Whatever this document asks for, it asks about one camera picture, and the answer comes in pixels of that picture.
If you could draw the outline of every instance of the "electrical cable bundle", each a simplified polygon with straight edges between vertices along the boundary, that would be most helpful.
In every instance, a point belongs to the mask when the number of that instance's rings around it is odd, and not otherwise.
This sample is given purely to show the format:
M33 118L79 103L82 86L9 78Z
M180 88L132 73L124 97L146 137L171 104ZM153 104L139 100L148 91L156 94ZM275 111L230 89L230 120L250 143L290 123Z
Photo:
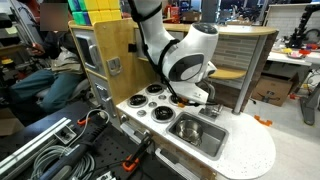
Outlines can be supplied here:
M41 152L34 161L34 170L32 172L30 180L39 179L50 165L59 160L61 153L63 153L63 155L66 155L70 151L72 151L72 148L70 147L66 149L66 147L64 146L55 145ZM73 177L81 177L86 174L83 179L88 180L91 176L91 173L89 172L93 171L94 169L95 161L89 153L86 153L74 168L69 179L72 179Z

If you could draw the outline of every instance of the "sink basin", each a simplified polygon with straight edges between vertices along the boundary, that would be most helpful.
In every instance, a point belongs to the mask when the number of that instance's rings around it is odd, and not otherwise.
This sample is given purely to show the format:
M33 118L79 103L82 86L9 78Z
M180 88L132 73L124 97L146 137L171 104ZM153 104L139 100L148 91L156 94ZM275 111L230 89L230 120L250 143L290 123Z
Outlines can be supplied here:
M176 125L183 120L192 120L201 125L203 134L201 136L201 143L198 146L185 141L176 134ZM199 151L204 156L217 160L219 159L222 150L224 148L225 142L228 138L227 130L220 128L204 119L197 116L191 115L189 113L181 113L175 121L169 125L167 132L176 138L178 141L184 143L190 148Z

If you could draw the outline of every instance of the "floor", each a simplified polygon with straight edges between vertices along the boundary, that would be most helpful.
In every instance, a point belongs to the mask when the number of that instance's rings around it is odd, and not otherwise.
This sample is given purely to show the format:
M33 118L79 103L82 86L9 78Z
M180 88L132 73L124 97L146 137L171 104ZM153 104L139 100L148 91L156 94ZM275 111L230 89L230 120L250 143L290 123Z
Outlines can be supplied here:
M304 124L299 100L287 99L281 108L250 101L245 113L273 121L266 128L273 137L277 157L272 169L259 180L320 178L320 111L316 111L314 126Z

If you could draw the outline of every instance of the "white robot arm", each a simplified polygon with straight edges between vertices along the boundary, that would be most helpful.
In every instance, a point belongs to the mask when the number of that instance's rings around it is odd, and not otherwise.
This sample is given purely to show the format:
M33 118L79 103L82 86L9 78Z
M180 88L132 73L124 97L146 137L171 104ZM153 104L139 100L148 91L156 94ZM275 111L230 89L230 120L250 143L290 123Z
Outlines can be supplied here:
M144 53L167 80L171 93L205 104L208 93L195 83L216 70L210 60L218 41L217 28L208 23L194 23L179 42L163 27L160 1L129 0L129 4L132 18L139 25Z

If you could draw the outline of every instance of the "chair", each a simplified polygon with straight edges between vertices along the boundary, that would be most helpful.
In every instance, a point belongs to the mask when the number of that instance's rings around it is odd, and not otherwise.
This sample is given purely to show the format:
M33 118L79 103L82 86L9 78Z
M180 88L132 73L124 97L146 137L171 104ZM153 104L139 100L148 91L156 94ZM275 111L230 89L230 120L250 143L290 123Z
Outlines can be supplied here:
M68 101L72 101L77 97L80 97L81 94L86 93L90 89L90 83L88 79L82 80L76 89L73 91L72 96L69 98ZM36 94L36 97L39 99L43 99L46 94L49 92L50 88L42 90Z

